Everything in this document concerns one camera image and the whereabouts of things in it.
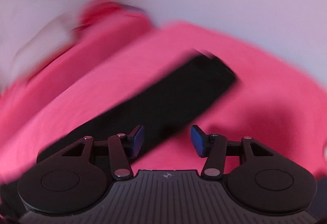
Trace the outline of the black knit pants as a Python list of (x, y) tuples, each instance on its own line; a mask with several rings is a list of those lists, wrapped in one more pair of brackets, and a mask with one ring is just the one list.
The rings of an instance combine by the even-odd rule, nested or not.
[(37, 156), (42, 162), (83, 136), (96, 141), (145, 128), (138, 158), (183, 130), (225, 94), (236, 74), (218, 57), (199, 54), (133, 98), (78, 126)]

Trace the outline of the pink near bed cover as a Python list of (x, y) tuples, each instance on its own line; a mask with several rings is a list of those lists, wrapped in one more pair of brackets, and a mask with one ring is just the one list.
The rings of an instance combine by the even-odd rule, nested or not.
[(100, 64), (11, 137), (1, 149), (1, 182), (19, 177), (44, 147), (153, 84), (199, 50), (222, 59), (238, 83), (196, 124), (230, 140), (251, 136), (315, 176), (326, 173), (326, 90), (249, 44), (178, 22)]

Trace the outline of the pink bed cover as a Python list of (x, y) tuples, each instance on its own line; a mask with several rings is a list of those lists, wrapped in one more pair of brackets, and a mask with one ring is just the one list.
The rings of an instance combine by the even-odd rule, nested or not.
[(1, 98), (1, 138), (14, 135), (87, 72), (152, 28), (147, 15), (118, 11), (84, 29), (70, 49)]
[(315, 176), (326, 173), (326, 90), (249, 44), (178, 22), (100, 64), (11, 137), (1, 149), (1, 182), (19, 177), (44, 147), (153, 84), (199, 50), (222, 59), (238, 83), (196, 124), (230, 140), (251, 136)]

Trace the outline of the pink far bed cover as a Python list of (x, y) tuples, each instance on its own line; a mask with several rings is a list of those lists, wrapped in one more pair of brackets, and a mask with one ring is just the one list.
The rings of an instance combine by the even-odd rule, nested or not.
[(152, 28), (147, 15), (118, 11), (84, 29), (70, 49), (1, 98), (1, 138), (14, 135), (87, 72)]

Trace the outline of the beige embossed pillow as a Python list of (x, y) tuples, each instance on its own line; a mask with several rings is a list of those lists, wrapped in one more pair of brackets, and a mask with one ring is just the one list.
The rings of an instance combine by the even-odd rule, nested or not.
[(74, 44), (76, 22), (68, 13), (61, 14), (46, 24), (14, 55), (11, 80), (22, 79), (37, 71), (56, 55)]

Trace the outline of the folded red blanket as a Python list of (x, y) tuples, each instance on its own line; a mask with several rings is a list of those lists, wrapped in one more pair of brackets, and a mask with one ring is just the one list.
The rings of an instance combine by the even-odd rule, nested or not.
[(78, 24), (80, 27), (89, 27), (119, 11), (144, 12), (141, 8), (114, 0), (91, 0), (79, 11)]

